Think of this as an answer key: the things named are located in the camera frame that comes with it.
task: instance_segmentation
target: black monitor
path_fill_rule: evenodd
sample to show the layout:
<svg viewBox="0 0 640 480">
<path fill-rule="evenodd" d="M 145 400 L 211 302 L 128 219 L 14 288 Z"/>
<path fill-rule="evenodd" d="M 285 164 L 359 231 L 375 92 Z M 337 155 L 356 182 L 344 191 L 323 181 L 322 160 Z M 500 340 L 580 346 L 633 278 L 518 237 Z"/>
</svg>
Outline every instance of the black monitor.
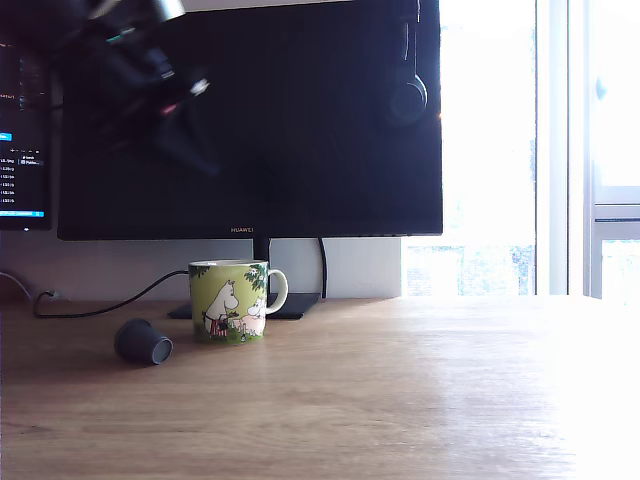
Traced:
<svg viewBox="0 0 640 480">
<path fill-rule="evenodd" d="M 46 63 L 0 31 L 0 230 L 49 229 Z"/>
<path fill-rule="evenodd" d="M 255 258 L 268 259 L 269 238 L 442 233 L 439 10 L 423 0 L 416 29 L 416 5 L 259 7 L 163 24 L 155 41 L 171 63 L 204 67 L 210 86 L 160 137 L 135 143 L 106 141 L 86 99 L 65 91 L 58 236 L 253 238 Z M 416 64 L 428 102 L 402 124 L 390 98 Z M 187 153 L 196 145 L 206 165 Z"/>
</svg>

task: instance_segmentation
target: small black container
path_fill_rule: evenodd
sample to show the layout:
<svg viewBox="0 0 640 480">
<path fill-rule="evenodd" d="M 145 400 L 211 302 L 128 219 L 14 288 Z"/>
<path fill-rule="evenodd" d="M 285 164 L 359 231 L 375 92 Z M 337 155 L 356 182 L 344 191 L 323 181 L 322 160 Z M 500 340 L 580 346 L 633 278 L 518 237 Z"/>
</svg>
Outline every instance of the small black container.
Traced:
<svg viewBox="0 0 640 480">
<path fill-rule="evenodd" d="M 173 342 L 142 318 L 129 320 L 120 327 L 114 346 L 122 358 L 147 365 L 160 365 L 173 351 Z"/>
</svg>

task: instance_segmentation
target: headphones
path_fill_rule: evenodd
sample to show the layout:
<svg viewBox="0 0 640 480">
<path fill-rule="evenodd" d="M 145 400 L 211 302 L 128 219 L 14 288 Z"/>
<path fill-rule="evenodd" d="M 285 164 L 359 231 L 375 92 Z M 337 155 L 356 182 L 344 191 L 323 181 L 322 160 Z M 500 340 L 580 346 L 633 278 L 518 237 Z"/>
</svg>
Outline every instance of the headphones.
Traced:
<svg viewBox="0 0 640 480">
<path fill-rule="evenodd" d="M 387 99 L 387 118 L 398 128 L 413 125 L 427 108 L 427 89 L 416 69 L 417 28 L 420 22 L 420 0 L 404 2 L 400 12 L 401 49 L 396 67 L 395 85 Z"/>
</svg>

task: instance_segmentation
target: headphone ear cup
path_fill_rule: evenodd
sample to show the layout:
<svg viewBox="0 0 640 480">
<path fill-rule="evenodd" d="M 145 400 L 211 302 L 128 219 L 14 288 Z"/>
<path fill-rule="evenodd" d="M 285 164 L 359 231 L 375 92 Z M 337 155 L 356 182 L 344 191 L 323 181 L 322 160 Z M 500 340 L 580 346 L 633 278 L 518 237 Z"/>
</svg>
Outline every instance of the headphone ear cup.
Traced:
<svg viewBox="0 0 640 480">
<path fill-rule="evenodd" d="M 411 82 L 398 83 L 389 95 L 387 111 L 394 127 L 413 125 L 427 108 L 427 89 L 418 75 Z"/>
</svg>

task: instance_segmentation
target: black cable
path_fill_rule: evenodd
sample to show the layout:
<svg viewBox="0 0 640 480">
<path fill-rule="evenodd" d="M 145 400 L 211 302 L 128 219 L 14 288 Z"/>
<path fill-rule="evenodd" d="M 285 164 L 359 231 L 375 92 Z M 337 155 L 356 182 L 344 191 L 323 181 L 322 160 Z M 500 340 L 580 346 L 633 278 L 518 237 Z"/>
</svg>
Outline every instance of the black cable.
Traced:
<svg viewBox="0 0 640 480">
<path fill-rule="evenodd" d="M 42 314 L 38 312 L 38 303 L 40 303 L 40 299 L 45 295 L 49 297 L 53 297 L 53 293 L 51 292 L 48 292 L 48 291 L 42 292 L 40 295 L 38 295 L 38 297 L 36 298 L 36 301 L 33 303 L 33 316 L 36 318 L 84 318 L 84 317 L 93 317 L 94 315 L 102 315 L 103 313 L 112 312 L 114 310 L 117 310 L 118 308 L 121 308 L 121 307 L 124 307 L 125 305 L 130 304 L 131 302 L 135 302 L 141 296 L 149 293 L 149 291 L 151 291 L 152 289 L 160 285 L 162 282 L 164 282 L 168 278 L 175 277 L 176 275 L 188 275 L 188 274 L 189 272 L 186 270 L 176 270 L 175 272 L 167 273 L 164 277 L 156 280 L 147 288 L 145 288 L 143 291 L 141 291 L 139 294 L 137 294 L 134 297 L 131 297 L 129 300 L 125 300 L 124 302 L 118 303 L 117 305 L 113 305 L 111 307 L 103 308 L 102 310 L 96 310 L 95 312 L 65 313 L 60 315 Z"/>
<path fill-rule="evenodd" d="M 320 256 L 322 257 L 322 298 L 327 298 L 327 252 L 324 249 L 324 240 L 318 238 Z"/>
</svg>

